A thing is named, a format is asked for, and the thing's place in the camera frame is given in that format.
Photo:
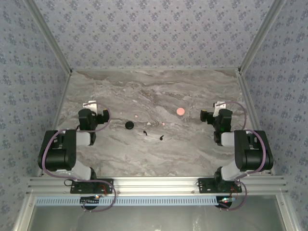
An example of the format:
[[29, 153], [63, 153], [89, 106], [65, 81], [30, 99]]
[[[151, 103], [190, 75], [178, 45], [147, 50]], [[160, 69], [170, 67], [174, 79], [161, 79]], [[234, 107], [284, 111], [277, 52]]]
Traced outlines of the small black controller board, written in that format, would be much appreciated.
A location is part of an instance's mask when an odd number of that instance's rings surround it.
[[79, 200], [81, 205], [96, 205], [100, 201], [100, 196], [82, 196]]
[[216, 207], [228, 209], [231, 207], [232, 203], [235, 202], [236, 197], [230, 197], [230, 196], [217, 196], [217, 203]]

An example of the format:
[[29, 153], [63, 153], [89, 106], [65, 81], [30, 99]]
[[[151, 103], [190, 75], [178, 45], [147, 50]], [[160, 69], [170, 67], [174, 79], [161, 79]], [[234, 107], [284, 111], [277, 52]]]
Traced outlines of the aluminium lower frame leg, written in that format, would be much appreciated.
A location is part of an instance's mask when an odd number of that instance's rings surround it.
[[286, 231], [302, 231], [291, 197], [281, 193], [276, 195], [276, 199]]
[[19, 211], [17, 220], [15, 222], [13, 231], [27, 231], [33, 210], [35, 207], [36, 197], [32, 194], [27, 194], [23, 200], [23, 204]]

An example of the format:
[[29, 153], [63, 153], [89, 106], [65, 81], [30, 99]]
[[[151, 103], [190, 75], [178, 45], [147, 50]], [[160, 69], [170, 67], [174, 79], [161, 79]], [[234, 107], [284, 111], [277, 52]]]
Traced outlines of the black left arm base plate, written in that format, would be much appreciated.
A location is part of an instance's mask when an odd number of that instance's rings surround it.
[[98, 179], [95, 182], [72, 181], [70, 187], [71, 194], [112, 194], [114, 184], [113, 179]]

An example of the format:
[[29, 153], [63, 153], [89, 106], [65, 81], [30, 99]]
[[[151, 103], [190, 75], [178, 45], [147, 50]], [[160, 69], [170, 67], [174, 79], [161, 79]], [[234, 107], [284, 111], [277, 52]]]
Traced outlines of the aluminium corner frame post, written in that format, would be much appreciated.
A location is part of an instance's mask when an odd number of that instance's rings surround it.
[[240, 66], [239, 66], [239, 73], [240, 75], [244, 75], [247, 71], [248, 67], [250, 66], [251, 62], [253, 61], [259, 47], [262, 45], [266, 35], [268, 34], [269, 30], [271, 29], [272, 25], [274, 24], [277, 16], [279, 15], [280, 11], [282, 10], [286, 0], [274, 0], [271, 4], [268, 12], [266, 13], [264, 20], [262, 21], [251, 45], [249, 46]]
[[40, 12], [37, 4], [34, 0], [23, 0], [24, 4], [26, 5], [28, 11], [30, 12], [33, 20], [39, 27], [41, 33], [43, 34], [46, 42], [48, 43], [49, 47], [51, 48], [53, 54], [57, 58], [60, 66], [62, 69], [67, 73], [71, 74], [72, 70], [66, 60], [60, 46], [58, 45], [55, 37], [53, 36], [48, 24], [46, 23], [43, 14]]

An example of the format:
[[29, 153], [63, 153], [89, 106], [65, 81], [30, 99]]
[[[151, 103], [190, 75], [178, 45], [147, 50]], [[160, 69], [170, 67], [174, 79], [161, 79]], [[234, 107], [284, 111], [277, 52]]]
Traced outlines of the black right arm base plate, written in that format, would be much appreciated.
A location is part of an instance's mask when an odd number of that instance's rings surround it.
[[224, 181], [214, 178], [199, 178], [196, 185], [199, 193], [241, 193], [242, 188], [233, 181]]

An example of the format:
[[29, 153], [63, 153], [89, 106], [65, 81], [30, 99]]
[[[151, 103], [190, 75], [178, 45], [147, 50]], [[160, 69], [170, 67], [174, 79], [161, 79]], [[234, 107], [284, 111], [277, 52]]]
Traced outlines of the thin aluminium table edge rail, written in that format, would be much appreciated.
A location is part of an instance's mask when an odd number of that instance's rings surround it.
[[75, 72], [87, 72], [87, 71], [168, 71], [168, 70], [219, 70], [219, 71], [238, 71], [238, 67], [127, 67], [127, 68], [73, 68]]

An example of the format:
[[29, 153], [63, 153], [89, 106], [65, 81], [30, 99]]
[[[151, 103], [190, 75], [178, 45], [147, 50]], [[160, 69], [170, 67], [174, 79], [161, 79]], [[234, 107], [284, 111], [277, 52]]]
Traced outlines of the wide aluminium base rail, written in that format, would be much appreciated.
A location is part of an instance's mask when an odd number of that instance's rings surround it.
[[[112, 177], [120, 196], [141, 195], [197, 195], [197, 176], [190, 177]], [[287, 194], [287, 182], [282, 176], [251, 175], [240, 179], [246, 185], [248, 195]], [[29, 179], [26, 194], [69, 195], [70, 188], [63, 179], [33, 177]]]

